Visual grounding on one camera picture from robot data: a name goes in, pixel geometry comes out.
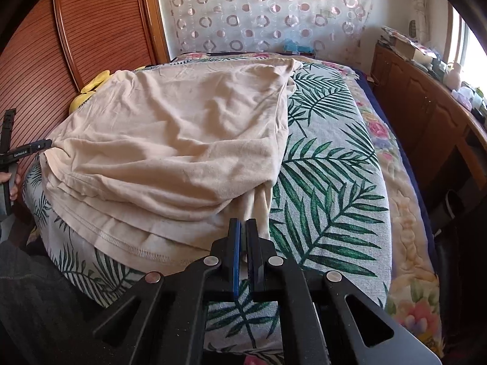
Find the person's left hand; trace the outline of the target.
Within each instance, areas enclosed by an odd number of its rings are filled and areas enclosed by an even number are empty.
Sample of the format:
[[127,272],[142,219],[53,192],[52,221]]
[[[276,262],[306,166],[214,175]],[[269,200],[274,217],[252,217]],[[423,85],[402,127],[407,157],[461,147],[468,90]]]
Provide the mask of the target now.
[[21,183],[21,177],[19,176],[19,174],[16,174],[15,178],[13,179],[11,173],[1,172],[0,182],[2,184],[3,183],[9,184],[10,200],[15,201],[17,199],[18,192],[19,192],[19,184]]

